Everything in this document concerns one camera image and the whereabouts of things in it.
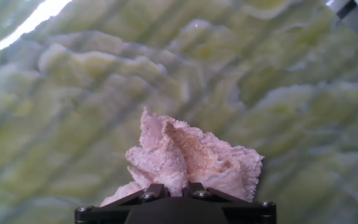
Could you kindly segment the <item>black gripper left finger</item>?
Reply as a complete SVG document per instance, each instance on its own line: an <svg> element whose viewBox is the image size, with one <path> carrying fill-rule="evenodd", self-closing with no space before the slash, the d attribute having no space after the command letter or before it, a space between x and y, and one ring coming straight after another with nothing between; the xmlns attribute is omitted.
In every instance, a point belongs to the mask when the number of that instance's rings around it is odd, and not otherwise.
<svg viewBox="0 0 358 224"><path fill-rule="evenodd" d="M167 198L170 192L163 184L151 184L107 205L87 205L75 209L75 224L125 223L130 211L148 202Z"/></svg>

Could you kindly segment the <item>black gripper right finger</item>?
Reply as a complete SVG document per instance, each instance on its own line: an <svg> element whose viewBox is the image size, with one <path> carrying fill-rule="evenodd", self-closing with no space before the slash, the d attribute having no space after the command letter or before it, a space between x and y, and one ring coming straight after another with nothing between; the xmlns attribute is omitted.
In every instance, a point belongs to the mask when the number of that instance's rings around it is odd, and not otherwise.
<svg viewBox="0 0 358 224"><path fill-rule="evenodd" d="M183 196L213 205L207 208L212 215L221 212L228 223L276 224L276 203L247 202L201 183L190 183L183 189Z"/></svg>

